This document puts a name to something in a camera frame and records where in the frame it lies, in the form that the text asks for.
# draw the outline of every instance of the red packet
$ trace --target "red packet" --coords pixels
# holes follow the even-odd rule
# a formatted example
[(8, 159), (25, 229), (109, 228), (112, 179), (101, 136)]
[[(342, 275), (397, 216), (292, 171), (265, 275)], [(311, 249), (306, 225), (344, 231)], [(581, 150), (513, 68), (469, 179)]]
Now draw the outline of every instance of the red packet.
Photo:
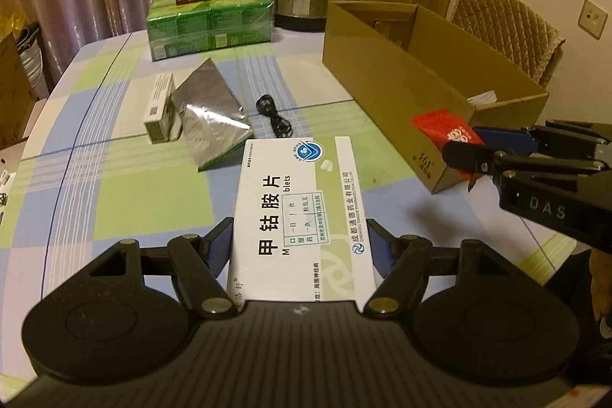
[[(414, 117), (412, 124), (421, 130), (442, 151), (449, 140), (483, 144), (482, 139), (462, 118), (451, 115), (447, 109), (441, 109)], [(466, 180), (473, 180), (472, 173), (460, 172)]]

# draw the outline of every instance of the wall socket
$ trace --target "wall socket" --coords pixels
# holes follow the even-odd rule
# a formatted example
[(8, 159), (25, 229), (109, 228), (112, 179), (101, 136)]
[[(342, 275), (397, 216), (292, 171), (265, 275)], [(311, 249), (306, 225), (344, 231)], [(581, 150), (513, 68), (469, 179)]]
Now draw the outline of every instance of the wall socket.
[(578, 18), (578, 26), (585, 29), (597, 40), (601, 39), (604, 25), (608, 19), (608, 13), (596, 6), (589, 0), (584, 0), (580, 18)]

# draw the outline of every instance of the tablecloth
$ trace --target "tablecloth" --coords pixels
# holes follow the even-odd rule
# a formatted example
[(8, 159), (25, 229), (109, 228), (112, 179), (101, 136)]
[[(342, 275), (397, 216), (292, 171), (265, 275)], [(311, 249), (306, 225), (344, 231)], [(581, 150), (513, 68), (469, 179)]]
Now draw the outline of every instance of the tablecloth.
[[(118, 239), (164, 245), (233, 215), (242, 151), (198, 173), (183, 138), (151, 145), (142, 124), (155, 75), (172, 71), (179, 85), (208, 57), (246, 107), (256, 137), (273, 137), (255, 110), (264, 93), (295, 137), (350, 136), (366, 215), (391, 233), (439, 246), (481, 239), (542, 279), (561, 265), (573, 242), (501, 211), (487, 179), (470, 194), (465, 185), (429, 194), (322, 65), (322, 46), (322, 34), (276, 30), (271, 43), (152, 63), (141, 31), (79, 51), (28, 140), (0, 225), (1, 374), (34, 376), (20, 340), (23, 318)], [(429, 292), (452, 285), (452, 278), (434, 280)], [(146, 283), (173, 294), (167, 277)]]

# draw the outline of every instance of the chair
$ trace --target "chair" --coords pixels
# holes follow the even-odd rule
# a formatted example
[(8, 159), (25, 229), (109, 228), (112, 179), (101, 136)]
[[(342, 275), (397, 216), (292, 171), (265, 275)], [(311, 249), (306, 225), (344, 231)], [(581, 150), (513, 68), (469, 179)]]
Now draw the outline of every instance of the chair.
[(457, 0), (451, 22), (546, 87), (565, 38), (518, 0)]

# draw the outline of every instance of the kettle base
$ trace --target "kettle base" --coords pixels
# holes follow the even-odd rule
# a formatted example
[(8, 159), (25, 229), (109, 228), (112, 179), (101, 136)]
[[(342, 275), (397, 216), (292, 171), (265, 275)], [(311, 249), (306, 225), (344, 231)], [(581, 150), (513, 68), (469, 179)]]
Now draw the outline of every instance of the kettle base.
[(325, 31), (325, 18), (299, 18), (298, 16), (274, 15), (274, 25), (294, 31)]

